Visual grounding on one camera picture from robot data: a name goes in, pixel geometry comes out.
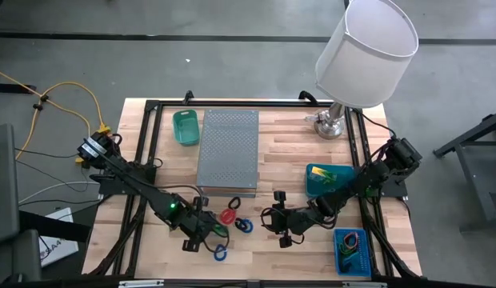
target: blue bin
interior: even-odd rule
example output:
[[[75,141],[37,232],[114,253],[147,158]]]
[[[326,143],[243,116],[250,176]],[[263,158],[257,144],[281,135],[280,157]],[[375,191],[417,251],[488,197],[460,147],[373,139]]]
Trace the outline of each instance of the blue bin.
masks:
[[[200,129],[195,110],[183,110],[174,114],[174,136],[182,146],[192,146],[200,142]]]
[[[336,179],[329,185],[309,179],[312,167],[319,167],[335,175]],[[354,170],[352,166],[344,165],[327,165],[327,164],[309,164],[306,166],[305,175],[305,194],[309,198],[321,196],[327,192],[335,192],[336,189],[343,187],[349,181],[354,179]]]
[[[358,233],[358,247],[357,252],[353,259],[351,259],[351,268],[348,272],[341,272],[340,265],[338,264],[341,251],[338,244],[344,241],[344,237],[350,232]],[[337,274],[340,276],[360,276],[370,277],[370,259],[369,248],[367,246],[367,236],[364,229],[344,229],[337,228],[334,230],[334,248],[335,248],[335,268]]]

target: yellow object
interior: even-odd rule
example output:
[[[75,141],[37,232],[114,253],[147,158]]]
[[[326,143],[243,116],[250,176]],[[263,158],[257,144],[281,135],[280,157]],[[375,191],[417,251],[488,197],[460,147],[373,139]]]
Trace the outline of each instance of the yellow object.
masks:
[[[312,171],[311,171],[312,174],[316,174],[316,175],[319,175],[319,176],[323,176],[325,177],[326,174],[328,173],[328,171],[324,170],[324,169],[321,169],[319,167],[312,167]]]
[[[80,84],[80,83],[77,83],[77,82],[61,82],[61,83],[58,83],[52,87],[50,87],[49,89],[47,89],[43,94],[40,94],[39,92],[35,91],[35,90],[32,90],[31,88],[29,88],[28,86],[20,83],[19,81],[13,79],[12,77],[4,74],[3,72],[0,71],[0,75],[3,76],[4,78],[7,78],[9,79],[10,81],[12,82],[15,82],[16,84],[20,85],[21,87],[25,88],[26,90],[28,90],[29,92],[39,96],[40,98],[43,97],[44,95],[48,94],[50,91],[52,91],[54,88],[58,87],[58,86],[62,86],[62,85],[74,85],[74,86],[79,86],[81,88],[83,88],[86,92],[88,92],[91,97],[94,99],[94,102],[95,102],[95,105],[97,107],[97,112],[98,112],[98,120],[100,122],[100,128],[98,131],[111,131],[111,128],[109,128],[108,126],[106,126],[106,124],[104,124],[104,122],[102,121],[102,112],[101,112],[101,108],[100,108],[100,105],[98,104],[98,100],[97,100],[97,97],[95,97],[94,93],[86,88],[83,84]],[[67,109],[67,108],[64,108],[62,106],[60,106],[59,104],[51,101],[51,100],[47,100],[47,102],[49,104],[51,104],[52,106],[62,110],[62,111],[65,111],[67,113],[70,113],[70,114],[73,114],[77,117],[79,117],[81,120],[84,121],[84,123],[86,124],[86,127],[88,128],[88,136],[90,136],[90,132],[91,132],[91,128],[90,128],[90,123],[88,122],[88,120],[82,116],[80,113],[74,111],[74,110],[70,110],[70,109]],[[31,140],[31,137],[33,135],[33,132],[34,132],[34,126],[35,126],[35,123],[36,123],[36,119],[37,119],[37,116],[38,116],[38,113],[39,111],[38,110],[35,110],[34,111],[34,114],[33,114],[33,119],[31,120],[31,129],[30,129],[30,133],[27,137],[27,140],[26,142],[24,143],[24,146],[22,147],[22,150],[24,150],[25,148],[27,148],[28,144],[30,143],[30,140]],[[15,157],[15,159],[17,160],[22,154],[22,151],[19,151],[17,156]]]
[[[101,127],[97,130],[97,132],[108,134],[109,132],[111,132],[111,127],[101,124]]]
[[[331,184],[335,182],[336,177],[328,170],[313,166],[309,173],[309,179],[316,182],[322,182],[323,184]]]

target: white lampshade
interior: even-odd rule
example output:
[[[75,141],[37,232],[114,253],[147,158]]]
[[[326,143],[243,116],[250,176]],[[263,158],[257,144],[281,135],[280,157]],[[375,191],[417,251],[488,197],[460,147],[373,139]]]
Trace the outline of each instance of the white lampshade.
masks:
[[[418,49],[408,16],[388,0],[354,0],[315,66],[336,102],[369,108],[387,100]]]

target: lamp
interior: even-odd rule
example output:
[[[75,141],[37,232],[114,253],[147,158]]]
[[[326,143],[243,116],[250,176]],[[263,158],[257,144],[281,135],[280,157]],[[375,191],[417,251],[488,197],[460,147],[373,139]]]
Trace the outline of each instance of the lamp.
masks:
[[[321,137],[338,137],[344,106],[369,108],[390,98],[417,49],[417,32],[399,7],[353,0],[315,65],[316,86],[334,104],[306,120]]]

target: green bowl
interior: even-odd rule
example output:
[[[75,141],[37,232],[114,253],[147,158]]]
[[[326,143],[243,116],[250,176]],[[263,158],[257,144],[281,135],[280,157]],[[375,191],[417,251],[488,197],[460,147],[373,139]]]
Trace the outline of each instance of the green bowl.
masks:
[[[174,114],[174,136],[183,146],[192,146],[200,142],[200,129],[195,110],[182,110]]]

